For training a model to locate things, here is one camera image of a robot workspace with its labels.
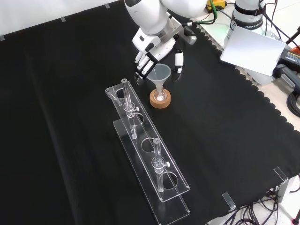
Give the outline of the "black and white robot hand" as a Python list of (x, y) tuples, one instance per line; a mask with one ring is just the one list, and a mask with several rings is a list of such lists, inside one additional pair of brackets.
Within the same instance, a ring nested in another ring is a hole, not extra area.
[(180, 37), (184, 30), (177, 32), (171, 39), (163, 42), (158, 36), (148, 36), (138, 30), (133, 44), (138, 49), (135, 58), (135, 81), (143, 84), (155, 65), (162, 63), (171, 53), (175, 54), (174, 80), (179, 80), (183, 71), (184, 55), (180, 45)]

